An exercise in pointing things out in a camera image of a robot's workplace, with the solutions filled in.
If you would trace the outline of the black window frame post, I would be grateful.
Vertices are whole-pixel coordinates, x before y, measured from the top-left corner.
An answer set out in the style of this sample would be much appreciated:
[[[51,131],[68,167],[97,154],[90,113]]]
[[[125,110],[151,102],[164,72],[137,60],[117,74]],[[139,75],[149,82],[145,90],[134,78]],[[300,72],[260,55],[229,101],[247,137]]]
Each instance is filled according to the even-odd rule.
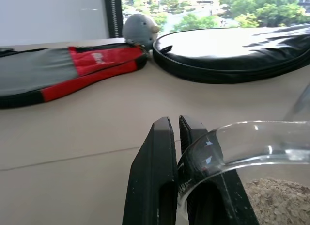
[[[104,0],[110,38],[121,38],[123,28],[122,1]]]

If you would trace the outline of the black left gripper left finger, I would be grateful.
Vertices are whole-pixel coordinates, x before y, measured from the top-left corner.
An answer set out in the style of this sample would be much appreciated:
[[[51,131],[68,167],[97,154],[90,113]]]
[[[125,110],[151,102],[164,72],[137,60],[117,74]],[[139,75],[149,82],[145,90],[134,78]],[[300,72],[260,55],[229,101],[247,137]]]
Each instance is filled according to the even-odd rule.
[[[177,181],[174,133],[162,117],[131,164],[122,225],[175,225]]]

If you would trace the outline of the red grey black bag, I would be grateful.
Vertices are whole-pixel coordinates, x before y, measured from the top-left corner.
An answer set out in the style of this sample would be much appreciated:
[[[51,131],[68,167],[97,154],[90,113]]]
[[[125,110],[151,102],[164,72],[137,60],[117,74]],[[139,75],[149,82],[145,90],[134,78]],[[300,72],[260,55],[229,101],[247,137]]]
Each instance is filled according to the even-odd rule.
[[[142,69],[148,61],[137,44],[0,48],[0,109],[56,100],[99,81]]]

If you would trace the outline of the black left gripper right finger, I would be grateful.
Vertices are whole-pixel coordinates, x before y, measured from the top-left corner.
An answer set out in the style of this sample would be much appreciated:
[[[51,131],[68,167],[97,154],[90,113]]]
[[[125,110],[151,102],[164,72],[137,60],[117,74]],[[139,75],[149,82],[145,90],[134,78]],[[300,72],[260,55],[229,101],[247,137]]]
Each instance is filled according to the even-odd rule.
[[[219,169],[223,153],[215,133],[185,115],[179,129],[178,204],[189,225],[259,225],[237,171]]]

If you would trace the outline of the grey plush bird toy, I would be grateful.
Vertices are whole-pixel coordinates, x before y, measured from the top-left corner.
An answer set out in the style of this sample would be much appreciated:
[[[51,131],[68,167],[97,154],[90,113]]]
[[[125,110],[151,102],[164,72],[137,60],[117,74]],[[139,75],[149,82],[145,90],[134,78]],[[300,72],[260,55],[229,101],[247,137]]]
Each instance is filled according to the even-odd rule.
[[[127,43],[143,45],[150,51],[159,34],[159,26],[145,14],[131,15],[123,25],[123,37]]]

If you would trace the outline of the round black zippered bag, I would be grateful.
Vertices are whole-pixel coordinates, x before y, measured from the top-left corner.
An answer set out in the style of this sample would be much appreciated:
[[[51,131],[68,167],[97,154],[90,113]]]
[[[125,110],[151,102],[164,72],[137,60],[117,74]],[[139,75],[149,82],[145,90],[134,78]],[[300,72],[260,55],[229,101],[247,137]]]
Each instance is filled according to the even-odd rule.
[[[274,78],[310,65],[310,23],[173,32],[153,43],[153,58],[166,72],[199,83]]]

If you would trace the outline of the clear glass bowl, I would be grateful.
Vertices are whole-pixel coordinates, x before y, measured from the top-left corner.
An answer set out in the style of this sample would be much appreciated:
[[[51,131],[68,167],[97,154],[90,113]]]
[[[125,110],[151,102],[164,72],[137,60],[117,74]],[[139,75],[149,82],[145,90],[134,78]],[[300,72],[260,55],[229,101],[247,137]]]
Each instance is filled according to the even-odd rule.
[[[212,131],[223,172],[236,170],[243,186],[280,179],[310,187],[310,84],[281,121],[244,121]]]

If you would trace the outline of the oatmeal flakes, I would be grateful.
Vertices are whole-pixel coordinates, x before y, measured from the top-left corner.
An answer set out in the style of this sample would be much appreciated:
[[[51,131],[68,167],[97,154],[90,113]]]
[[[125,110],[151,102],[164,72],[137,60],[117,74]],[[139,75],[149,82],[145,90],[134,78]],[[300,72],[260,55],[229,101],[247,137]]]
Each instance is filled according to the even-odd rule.
[[[310,187],[280,179],[244,185],[260,225],[310,225]]]

